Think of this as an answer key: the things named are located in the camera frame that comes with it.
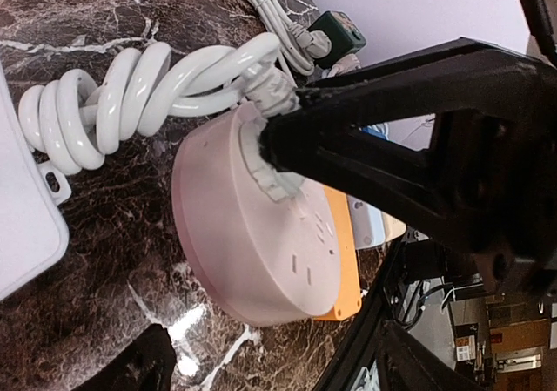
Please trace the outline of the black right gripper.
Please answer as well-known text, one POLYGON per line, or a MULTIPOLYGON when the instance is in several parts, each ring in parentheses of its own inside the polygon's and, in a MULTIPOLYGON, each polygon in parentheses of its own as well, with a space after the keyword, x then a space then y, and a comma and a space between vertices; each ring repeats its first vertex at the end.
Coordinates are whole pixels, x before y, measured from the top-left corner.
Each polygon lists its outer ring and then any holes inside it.
POLYGON ((460 38, 298 90, 350 117, 435 114, 431 166, 455 206, 438 238, 472 253, 496 292, 556 292, 556 27, 520 0, 540 58, 460 38))

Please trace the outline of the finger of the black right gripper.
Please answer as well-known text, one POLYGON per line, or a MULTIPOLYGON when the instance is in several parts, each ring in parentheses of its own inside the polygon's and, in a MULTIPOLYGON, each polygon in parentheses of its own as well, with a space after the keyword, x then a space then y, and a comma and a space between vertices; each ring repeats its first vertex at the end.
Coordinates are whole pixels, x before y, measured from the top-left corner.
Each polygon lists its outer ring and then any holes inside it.
POLYGON ((378 207, 439 243, 476 243, 479 224, 459 198, 463 172, 443 124, 419 152, 371 136, 374 113, 301 109, 272 118, 259 136, 261 156, 378 207))

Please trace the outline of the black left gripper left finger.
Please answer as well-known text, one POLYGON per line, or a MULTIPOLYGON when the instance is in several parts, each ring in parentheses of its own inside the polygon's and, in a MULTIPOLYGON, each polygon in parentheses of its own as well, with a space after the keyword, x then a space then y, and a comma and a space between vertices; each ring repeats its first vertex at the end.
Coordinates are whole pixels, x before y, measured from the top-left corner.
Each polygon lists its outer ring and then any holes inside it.
POLYGON ((114 360, 75 390, 170 390, 176 352, 168 330, 151 324, 114 360))

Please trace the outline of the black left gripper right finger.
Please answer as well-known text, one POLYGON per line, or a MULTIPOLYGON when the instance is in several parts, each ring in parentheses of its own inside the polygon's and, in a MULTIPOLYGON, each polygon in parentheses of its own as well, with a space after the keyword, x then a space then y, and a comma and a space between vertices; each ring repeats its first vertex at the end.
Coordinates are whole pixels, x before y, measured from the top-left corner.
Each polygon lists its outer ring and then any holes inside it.
POLYGON ((483 390, 454 372, 394 321, 384 321, 380 327, 376 363, 381 390, 483 390))

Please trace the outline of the pink round socket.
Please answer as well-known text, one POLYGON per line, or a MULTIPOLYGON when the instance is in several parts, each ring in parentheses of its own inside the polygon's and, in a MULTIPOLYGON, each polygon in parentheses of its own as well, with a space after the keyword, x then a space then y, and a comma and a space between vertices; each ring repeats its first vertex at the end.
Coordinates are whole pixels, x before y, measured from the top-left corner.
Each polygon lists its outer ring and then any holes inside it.
POLYGON ((171 175, 172 212, 186 260, 232 318, 268 327, 328 313, 340 289, 340 250, 324 187, 305 180, 272 200, 240 139, 263 118, 247 103, 191 131, 171 175))

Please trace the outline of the white multi-socket power strip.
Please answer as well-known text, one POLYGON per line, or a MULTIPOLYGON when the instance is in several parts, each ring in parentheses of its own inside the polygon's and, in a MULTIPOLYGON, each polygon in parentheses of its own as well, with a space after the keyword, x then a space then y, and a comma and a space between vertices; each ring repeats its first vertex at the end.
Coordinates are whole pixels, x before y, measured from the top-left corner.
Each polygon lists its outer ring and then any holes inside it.
POLYGON ((69 229, 58 205, 71 189, 49 161, 33 158, 1 76, 1 298, 64 256, 69 229))

